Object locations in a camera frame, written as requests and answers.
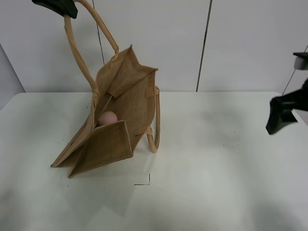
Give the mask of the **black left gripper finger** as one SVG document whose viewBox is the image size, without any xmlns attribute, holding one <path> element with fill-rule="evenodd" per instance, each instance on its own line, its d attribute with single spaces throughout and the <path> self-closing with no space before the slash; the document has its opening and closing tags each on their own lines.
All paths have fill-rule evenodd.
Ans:
<svg viewBox="0 0 308 231">
<path fill-rule="evenodd" d="M 35 5 L 45 7 L 53 12 L 76 19 L 77 18 L 77 7 L 73 0 L 32 0 Z"/>
</svg>

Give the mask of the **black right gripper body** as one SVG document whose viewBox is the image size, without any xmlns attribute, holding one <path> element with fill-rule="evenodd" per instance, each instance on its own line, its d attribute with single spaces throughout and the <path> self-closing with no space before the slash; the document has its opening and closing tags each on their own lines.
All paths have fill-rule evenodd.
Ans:
<svg viewBox="0 0 308 231">
<path fill-rule="evenodd" d="M 283 91 L 283 96 L 286 95 L 283 113 L 291 113 L 294 109 L 308 110 L 308 52 L 294 52 L 293 56 L 294 72 Z"/>
</svg>

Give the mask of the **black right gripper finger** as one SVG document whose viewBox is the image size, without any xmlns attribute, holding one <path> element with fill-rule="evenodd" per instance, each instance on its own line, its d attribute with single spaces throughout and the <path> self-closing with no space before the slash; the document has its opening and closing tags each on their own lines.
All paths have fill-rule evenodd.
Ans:
<svg viewBox="0 0 308 231">
<path fill-rule="evenodd" d="M 282 128 L 297 123 L 292 113 L 295 101 L 289 96 L 274 97 L 270 101 L 270 113 L 266 130 L 268 134 L 276 134 Z"/>
</svg>

